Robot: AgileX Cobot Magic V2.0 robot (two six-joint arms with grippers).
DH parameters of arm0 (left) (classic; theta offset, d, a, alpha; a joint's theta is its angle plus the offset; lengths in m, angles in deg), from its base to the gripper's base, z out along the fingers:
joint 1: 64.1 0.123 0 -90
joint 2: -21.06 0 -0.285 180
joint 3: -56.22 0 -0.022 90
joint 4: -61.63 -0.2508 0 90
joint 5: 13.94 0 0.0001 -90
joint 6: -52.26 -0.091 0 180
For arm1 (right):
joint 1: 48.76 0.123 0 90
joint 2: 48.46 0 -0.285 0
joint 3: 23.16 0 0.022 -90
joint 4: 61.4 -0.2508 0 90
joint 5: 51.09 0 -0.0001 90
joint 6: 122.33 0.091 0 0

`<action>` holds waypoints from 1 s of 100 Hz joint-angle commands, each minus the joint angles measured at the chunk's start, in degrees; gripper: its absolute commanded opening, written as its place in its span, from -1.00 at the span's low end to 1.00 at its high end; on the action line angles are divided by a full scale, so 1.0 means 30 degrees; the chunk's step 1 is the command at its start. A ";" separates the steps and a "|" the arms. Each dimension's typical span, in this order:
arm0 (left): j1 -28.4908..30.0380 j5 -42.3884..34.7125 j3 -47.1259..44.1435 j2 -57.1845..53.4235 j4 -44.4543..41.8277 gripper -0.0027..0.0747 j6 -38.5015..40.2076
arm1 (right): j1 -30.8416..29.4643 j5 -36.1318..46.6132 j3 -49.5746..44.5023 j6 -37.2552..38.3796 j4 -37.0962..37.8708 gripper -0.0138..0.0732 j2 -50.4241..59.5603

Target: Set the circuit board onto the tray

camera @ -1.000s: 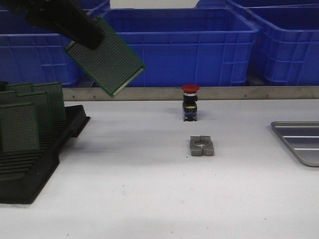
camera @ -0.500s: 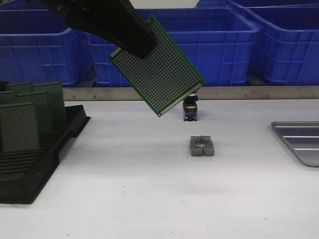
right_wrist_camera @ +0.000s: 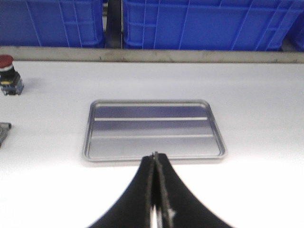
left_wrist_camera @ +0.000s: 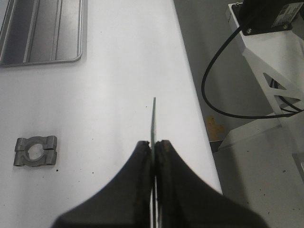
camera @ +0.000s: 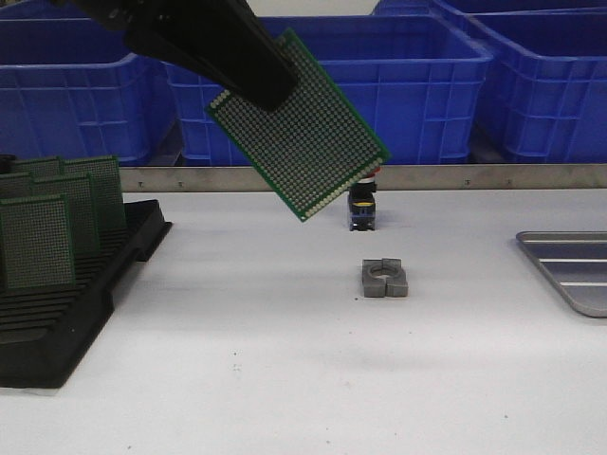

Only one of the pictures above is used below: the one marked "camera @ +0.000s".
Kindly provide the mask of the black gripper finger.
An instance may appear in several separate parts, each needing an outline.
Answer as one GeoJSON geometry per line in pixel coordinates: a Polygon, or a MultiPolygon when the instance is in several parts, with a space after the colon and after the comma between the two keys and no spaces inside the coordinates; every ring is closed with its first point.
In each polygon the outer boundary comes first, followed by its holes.
{"type": "Polygon", "coordinates": [[[204,76],[223,87],[235,91],[237,84],[229,74],[232,57],[226,57],[231,40],[230,27],[191,27],[154,30],[129,26],[123,35],[124,43],[135,53],[175,64],[204,76]]]}
{"type": "Polygon", "coordinates": [[[298,83],[284,55],[246,1],[195,1],[193,20],[197,73],[255,106],[272,112],[298,83]]]}

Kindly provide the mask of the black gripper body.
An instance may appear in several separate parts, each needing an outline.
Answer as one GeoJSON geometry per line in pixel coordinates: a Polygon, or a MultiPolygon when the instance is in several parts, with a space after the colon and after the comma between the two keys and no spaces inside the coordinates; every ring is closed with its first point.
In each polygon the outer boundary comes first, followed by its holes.
{"type": "Polygon", "coordinates": [[[51,1],[73,5],[87,17],[112,30],[181,31],[223,26],[221,1],[51,1]]]}

